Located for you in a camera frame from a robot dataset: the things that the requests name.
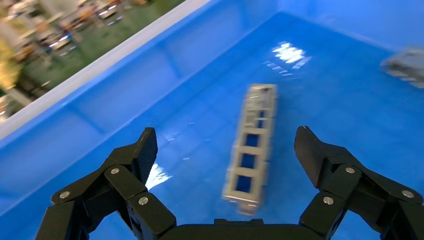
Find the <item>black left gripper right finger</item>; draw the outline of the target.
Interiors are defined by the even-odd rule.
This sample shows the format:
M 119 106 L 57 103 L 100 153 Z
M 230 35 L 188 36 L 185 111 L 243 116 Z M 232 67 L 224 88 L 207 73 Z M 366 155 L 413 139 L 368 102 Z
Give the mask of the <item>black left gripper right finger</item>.
M 297 128 L 294 151 L 318 190 L 301 226 L 329 240 L 353 212 L 382 240 L 423 239 L 424 199 L 417 191 L 368 169 L 345 147 L 322 142 L 307 126 Z

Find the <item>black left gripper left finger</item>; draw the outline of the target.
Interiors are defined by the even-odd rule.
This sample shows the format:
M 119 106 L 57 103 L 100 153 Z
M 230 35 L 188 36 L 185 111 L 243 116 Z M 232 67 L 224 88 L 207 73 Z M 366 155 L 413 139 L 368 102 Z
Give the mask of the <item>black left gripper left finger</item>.
M 157 153 L 152 127 L 135 143 L 115 148 L 97 170 L 52 195 L 36 238 L 87 240 L 116 212 L 138 240 L 160 239 L 176 217 L 146 187 Z

